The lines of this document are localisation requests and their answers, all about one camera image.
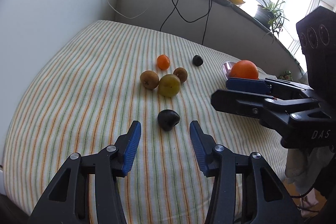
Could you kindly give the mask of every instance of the plant pot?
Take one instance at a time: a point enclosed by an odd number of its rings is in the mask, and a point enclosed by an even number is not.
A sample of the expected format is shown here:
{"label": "plant pot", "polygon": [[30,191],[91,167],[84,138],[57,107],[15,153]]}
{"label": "plant pot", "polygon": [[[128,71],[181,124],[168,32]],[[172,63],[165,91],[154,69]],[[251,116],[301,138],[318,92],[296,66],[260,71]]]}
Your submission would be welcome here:
{"label": "plant pot", "polygon": [[258,20],[262,25],[264,25],[267,29],[269,29],[271,25],[268,22],[271,19],[274,19],[274,14],[266,9],[263,9],[261,5],[258,5],[258,9],[255,13],[254,18]]}

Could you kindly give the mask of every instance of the yellow-green fruit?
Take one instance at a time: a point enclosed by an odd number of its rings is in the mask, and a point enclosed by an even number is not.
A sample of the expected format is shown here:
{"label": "yellow-green fruit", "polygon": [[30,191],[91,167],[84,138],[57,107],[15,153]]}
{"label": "yellow-green fruit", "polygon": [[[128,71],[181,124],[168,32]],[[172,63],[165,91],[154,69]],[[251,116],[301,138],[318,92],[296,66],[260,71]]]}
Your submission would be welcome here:
{"label": "yellow-green fruit", "polygon": [[181,81],[176,75],[165,75],[159,82],[159,94],[173,97],[180,91]]}

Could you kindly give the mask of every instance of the blue gripper pad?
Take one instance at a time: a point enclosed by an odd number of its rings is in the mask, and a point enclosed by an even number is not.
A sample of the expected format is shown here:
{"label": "blue gripper pad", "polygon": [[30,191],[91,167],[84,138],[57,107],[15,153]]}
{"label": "blue gripper pad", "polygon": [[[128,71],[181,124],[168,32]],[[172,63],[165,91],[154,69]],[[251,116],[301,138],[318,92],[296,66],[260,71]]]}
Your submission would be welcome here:
{"label": "blue gripper pad", "polygon": [[189,133],[198,167],[208,177],[210,175],[209,163],[212,162],[212,148],[215,147],[216,143],[212,136],[203,133],[197,121],[190,123]]}
{"label": "blue gripper pad", "polygon": [[119,154],[123,159],[123,166],[121,171],[124,176],[126,176],[127,173],[132,169],[140,137],[141,124],[138,121],[133,121],[127,134],[120,135],[115,142],[115,146],[119,149]]}
{"label": "blue gripper pad", "polygon": [[257,94],[269,94],[271,87],[264,80],[252,80],[243,78],[230,78],[226,81],[228,90],[244,91]]}

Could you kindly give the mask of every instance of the kiwi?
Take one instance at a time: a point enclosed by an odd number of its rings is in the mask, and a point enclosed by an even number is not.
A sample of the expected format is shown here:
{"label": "kiwi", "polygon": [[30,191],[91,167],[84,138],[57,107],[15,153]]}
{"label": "kiwi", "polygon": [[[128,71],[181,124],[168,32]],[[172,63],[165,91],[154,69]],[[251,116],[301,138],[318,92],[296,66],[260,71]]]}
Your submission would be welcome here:
{"label": "kiwi", "polygon": [[152,70],[146,70],[140,75],[140,82],[146,89],[153,90],[159,85],[159,76]]}
{"label": "kiwi", "polygon": [[180,79],[181,83],[184,83],[188,78],[188,73],[184,68],[177,68],[173,74]]}

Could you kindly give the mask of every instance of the tangerine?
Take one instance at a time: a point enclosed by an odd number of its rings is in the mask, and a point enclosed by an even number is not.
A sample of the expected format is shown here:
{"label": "tangerine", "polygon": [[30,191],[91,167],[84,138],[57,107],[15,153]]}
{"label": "tangerine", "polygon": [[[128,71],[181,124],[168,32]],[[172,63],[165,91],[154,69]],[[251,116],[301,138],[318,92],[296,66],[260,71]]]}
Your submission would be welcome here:
{"label": "tangerine", "polygon": [[257,66],[249,60],[241,60],[233,65],[230,77],[259,79],[259,72]]}
{"label": "tangerine", "polygon": [[159,69],[167,70],[170,66],[170,60],[169,60],[168,56],[162,54],[157,58],[156,64],[159,67]]}

